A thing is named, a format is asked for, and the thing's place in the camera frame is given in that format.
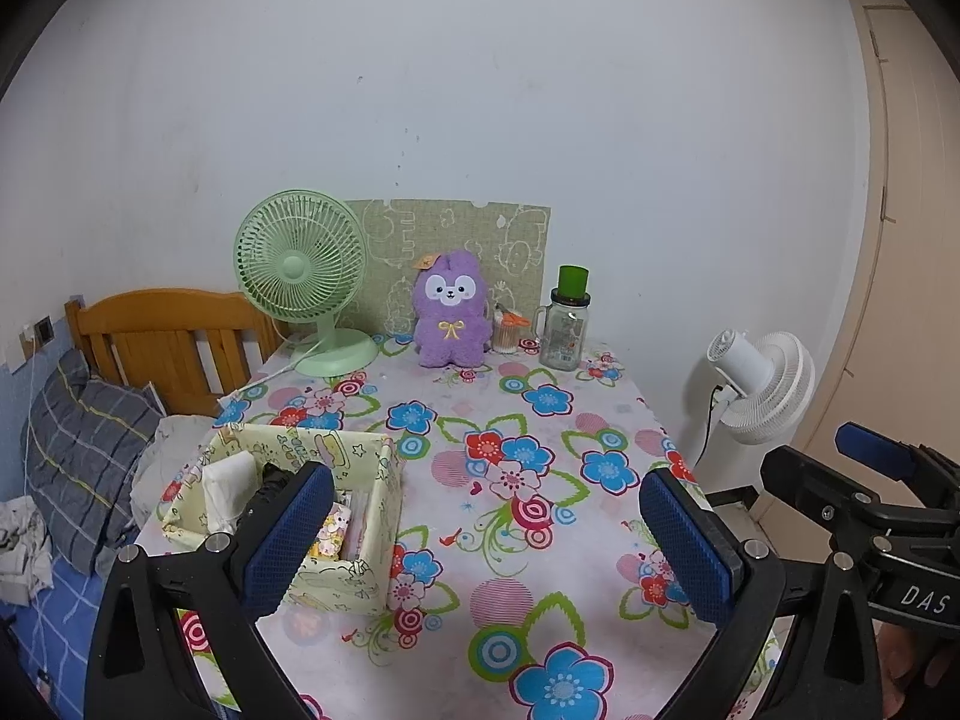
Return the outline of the person's hand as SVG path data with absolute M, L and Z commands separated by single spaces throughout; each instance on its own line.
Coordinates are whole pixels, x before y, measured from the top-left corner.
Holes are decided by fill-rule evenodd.
M 875 624 L 882 717 L 958 717 L 958 637 Z

